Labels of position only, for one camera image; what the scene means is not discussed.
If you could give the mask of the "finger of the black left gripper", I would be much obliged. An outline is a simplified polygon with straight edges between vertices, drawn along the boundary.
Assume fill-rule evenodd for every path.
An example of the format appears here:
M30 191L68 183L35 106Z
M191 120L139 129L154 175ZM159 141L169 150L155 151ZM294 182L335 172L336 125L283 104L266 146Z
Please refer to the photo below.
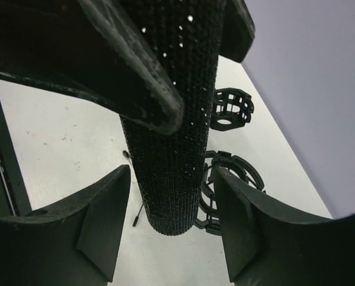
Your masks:
M255 39L255 24L243 0L226 2L220 55L241 63Z
M0 1L0 79L105 107L161 134L184 103L118 1Z

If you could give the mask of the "black shock mount stand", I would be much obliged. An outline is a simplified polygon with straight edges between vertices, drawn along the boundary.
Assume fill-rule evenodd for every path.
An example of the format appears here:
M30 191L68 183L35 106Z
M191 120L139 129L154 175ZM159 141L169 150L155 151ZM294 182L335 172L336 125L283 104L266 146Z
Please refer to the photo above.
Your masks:
M254 113L252 96L241 89L217 89L213 95L210 128L229 131L243 128Z

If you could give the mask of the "black tripod microphone stand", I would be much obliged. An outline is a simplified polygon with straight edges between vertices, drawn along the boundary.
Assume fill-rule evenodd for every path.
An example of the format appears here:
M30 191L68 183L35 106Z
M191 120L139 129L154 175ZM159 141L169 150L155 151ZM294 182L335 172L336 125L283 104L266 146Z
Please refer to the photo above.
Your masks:
M242 189L264 194L264 182L245 159L225 151L124 151L133 164L143 207L158 233L177 236L192 226L222 236L232 222L239 233L261 240Z

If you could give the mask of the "grey head black microphone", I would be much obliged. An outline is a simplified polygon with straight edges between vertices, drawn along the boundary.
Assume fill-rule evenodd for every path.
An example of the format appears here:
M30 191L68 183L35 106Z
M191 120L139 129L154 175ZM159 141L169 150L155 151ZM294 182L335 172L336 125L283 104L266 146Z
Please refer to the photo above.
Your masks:
M122 127L150 225L177 236L197 217L225 1L123 1L182 97L180 129L162 135L128 119Z

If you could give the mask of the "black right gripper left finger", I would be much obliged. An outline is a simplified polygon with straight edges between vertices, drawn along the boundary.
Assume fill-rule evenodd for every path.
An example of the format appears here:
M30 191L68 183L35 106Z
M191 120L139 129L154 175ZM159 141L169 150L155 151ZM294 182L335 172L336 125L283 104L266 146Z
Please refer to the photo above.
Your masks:
M0 218L0 285L107 285L131 175L126 164L27 216Z

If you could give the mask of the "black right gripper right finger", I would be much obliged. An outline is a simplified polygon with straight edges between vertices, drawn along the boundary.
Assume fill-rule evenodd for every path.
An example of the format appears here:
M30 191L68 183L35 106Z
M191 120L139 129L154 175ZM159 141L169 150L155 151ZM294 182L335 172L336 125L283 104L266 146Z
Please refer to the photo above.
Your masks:
M355 285L355 214L328 219L267 194L242 189L263 238L222 235L229 280L235 285Z

